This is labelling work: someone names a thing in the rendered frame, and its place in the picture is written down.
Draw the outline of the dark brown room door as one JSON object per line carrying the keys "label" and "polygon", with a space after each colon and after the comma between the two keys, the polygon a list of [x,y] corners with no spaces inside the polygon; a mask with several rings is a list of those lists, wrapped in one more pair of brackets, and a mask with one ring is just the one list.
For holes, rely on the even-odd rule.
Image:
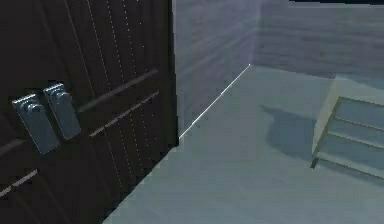
{"label": "dark brown room door", "polygon": [[[44,155],[12,105],[30,94],[59,140]],[[0,0],[0,224],[103,224],[177,143],[171,0]]]}

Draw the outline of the pale chest of drawers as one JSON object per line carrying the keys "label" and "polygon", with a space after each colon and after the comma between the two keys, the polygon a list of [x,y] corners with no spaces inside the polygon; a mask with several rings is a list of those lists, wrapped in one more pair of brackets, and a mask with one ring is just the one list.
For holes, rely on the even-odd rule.
{"label": "pale chest of drawers", "polygon": [[384,80],[337,74],[314,128],[312,162],[384,179]]}

